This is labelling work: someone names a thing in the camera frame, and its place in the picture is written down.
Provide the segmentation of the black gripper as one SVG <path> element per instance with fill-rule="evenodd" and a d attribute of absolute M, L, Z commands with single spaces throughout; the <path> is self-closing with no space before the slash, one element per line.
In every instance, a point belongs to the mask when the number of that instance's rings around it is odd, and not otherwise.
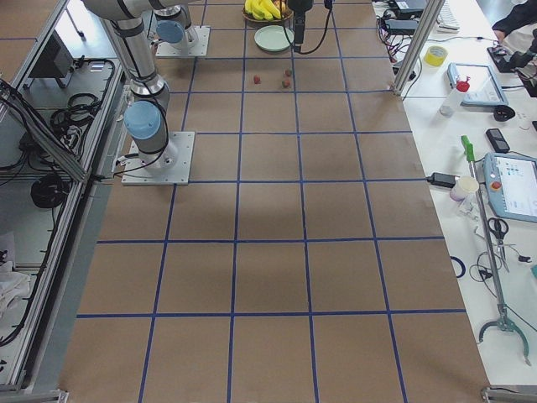
<path fill-rule="evenodd" d="M 306 13 L 312 9 L 313 1 L 288 0 L 287 7 L 293 12 L 294 44 L 303 44 Z"/>

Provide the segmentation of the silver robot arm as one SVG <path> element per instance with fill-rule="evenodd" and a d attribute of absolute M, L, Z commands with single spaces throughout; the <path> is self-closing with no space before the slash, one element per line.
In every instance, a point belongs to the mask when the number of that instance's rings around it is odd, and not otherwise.
<path fill-rule="evenodd" d="M 157 72 L 143 14 L 154 12 L 160 39 L 189 51 L 198 37 L 187 4 L 171 1 L 85 1 L 83 4 L 102 21 L 127 72 L 133 101 L 126 108 L 124 126 L 138 147 L 140 168 L 156 171 L 171 166 L 177 148 L 170 143 L 167 124 L 169 86 Z"/>
<path fill-rule="evenodd" d="M 313 8 L 313 1 L 245 1 L 242 15 L 248 21 L 262 23 L 283 23 L 293 16 L 294 36 L 289 42 L 300 50 L 304 43 L 305 15 Z M 155 13 L 156 32 L 160 39 L 177 44 L 186 36 L 191 27 L 186 17 L 186 7 L 167 8 Z"/>

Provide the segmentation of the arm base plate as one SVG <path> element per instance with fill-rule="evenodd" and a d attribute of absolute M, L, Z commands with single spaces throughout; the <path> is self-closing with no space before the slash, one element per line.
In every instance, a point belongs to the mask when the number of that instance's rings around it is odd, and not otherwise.
<path fill-rule="evenodd" d="M 160 24 L 157 28 L 159 58 L 190 58 L 205 56 L 211 28 L 192 25 L 185 29 L 181 24 Z"/>
<path fill-rule="evenodd" d="M 121 182 L 125 186 L 164 186 L 189 184 L 190 166 L 196 134 L 194 132 L 170 132 L 168 146 L 159 159 L 144 168 L 152 160 L 138 152 L 138 146 L 131 141 L 130 153 L 138 153 L 136 158 L 125 164 L 127 173 Z"/>

